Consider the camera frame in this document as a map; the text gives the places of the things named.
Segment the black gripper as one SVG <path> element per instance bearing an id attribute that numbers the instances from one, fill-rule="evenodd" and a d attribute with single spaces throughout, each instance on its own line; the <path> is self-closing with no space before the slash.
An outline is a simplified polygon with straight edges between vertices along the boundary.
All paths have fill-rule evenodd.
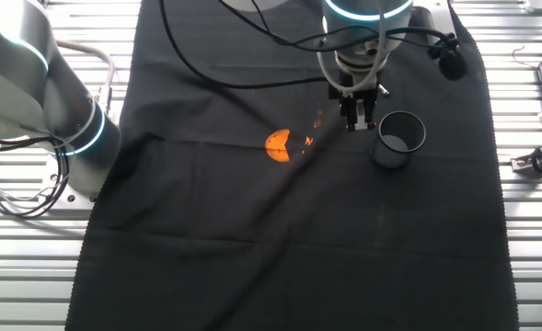
<path id="1" fill-rule="evenodd" d="M 329 99 L 340 100 L 340 114 L 346 119 L 346 129 L 348 132 L 356 131 L 357 101 L 362 101 L 363 107 L 363 129 L 373 130 L 376 126 L 374 112 L 378 98 L 378 86 L 380 83 L 380 73 L 376 73 L 367 80 L 368 72 L 346 73 L 338 70 L 330 74 Z M 356 100 L 341 100 L 345 97 Z"/>

